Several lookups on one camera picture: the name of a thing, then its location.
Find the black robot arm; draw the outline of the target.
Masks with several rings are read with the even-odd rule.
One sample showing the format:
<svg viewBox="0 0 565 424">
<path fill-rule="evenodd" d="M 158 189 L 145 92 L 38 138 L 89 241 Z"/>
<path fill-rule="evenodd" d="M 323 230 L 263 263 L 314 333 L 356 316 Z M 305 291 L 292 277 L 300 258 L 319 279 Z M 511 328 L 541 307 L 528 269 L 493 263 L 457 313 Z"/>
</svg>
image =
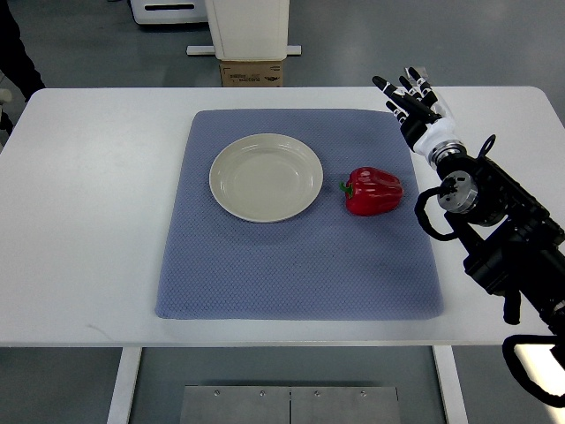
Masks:
<svg viewBox="0 0 565 424">
<path fill-rule="evenodd" d="M 564 230 L 488 157 L 494 141 L 490 136 L 475 157 L 456 140 L 426 153 L 441 184 L 418 196 L 415 214 L 432 238 L 461 242 L 468 254 L 465 273 L 487 293 L 503 297 L 504 322 L 520 322 L 522 299 L 539 313 L 550 335 L 507 337 L 502 353 L 523 389 L 546 405 L 562 408 L 564 397 L 545 391 L 528 376 L 516 348 L 544 345 L 557 364 L 564 363 L 564 255 L 559 249 Z"/>
</svg>

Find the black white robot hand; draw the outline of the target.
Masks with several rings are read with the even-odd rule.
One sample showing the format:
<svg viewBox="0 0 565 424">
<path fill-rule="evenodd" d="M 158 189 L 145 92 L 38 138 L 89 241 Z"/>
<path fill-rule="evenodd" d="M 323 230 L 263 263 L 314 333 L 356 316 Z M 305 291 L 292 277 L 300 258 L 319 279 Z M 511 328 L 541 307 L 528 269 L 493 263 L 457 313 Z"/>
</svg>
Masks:
<svg viewBox="0 0 565 424">
<path fill-rule="evenodd" d="M 442 142 L 455 140 L 455 120 L 446 103 L 433 91 L 429 82 L 413 67 L 407 69 L 415 85 L 404 76 L 397 87 L 380 76 L 373 84 L 388 98 L 387 108 L 400 124 L 409 148 L 426 158 Z"/>
</svg>

